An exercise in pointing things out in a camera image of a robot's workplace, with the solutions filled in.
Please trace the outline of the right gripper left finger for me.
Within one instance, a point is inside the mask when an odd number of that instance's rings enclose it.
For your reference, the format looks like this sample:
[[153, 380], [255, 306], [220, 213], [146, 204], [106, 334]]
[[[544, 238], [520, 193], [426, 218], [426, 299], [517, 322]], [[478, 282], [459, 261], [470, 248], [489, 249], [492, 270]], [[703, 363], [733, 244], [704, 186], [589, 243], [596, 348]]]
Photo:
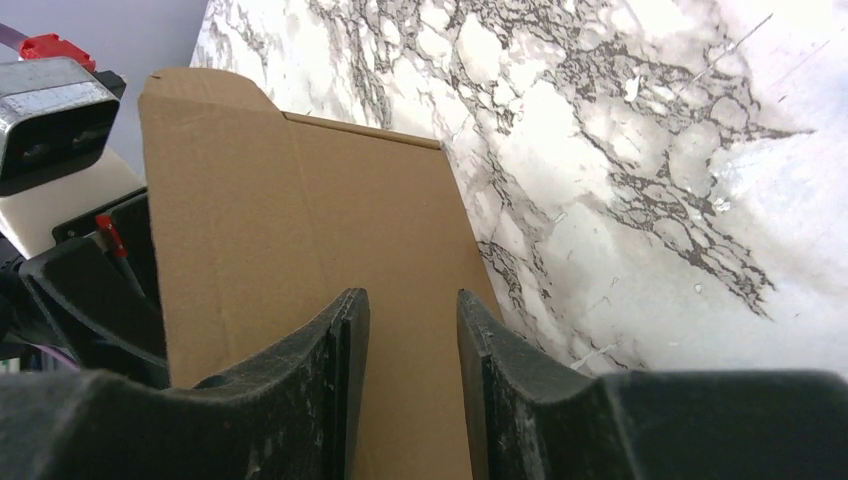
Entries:
[[369, 338], [367, 292], [190, 389], [105, 370], [1, 379], [5, 479], [348, 479]]

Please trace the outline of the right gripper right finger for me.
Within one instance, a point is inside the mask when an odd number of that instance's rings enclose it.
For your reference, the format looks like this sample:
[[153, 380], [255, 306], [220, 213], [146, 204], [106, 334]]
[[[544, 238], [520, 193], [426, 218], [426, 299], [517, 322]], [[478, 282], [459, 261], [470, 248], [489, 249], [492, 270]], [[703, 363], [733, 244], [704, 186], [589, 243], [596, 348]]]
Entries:
[[847, 384], [821, 371], [584, 376], [457, 299], [477, 479], [843, 479]]

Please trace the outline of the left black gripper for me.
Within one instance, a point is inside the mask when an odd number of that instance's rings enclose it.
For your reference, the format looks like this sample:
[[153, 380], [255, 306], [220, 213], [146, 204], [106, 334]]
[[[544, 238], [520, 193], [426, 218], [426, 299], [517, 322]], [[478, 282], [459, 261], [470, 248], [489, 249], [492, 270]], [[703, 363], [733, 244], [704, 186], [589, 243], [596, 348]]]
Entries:
[[1, 240], [1, 338], [67, 348], [83, 369], [170, 386], [146, 189], [52, 230], [25, 259]]

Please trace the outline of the brown cardboard box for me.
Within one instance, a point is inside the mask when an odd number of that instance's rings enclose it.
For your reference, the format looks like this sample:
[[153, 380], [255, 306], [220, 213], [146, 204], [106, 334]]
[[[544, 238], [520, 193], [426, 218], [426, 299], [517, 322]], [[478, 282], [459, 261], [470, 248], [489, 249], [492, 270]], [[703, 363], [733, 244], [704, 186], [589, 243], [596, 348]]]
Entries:
[[457, 294], [496, 297], [439, 144], [285, 113], [214, 69], [152, 73], [138, 108], [173, 385], [360, 287], [371, 321], [355, 477], [470, 478]]

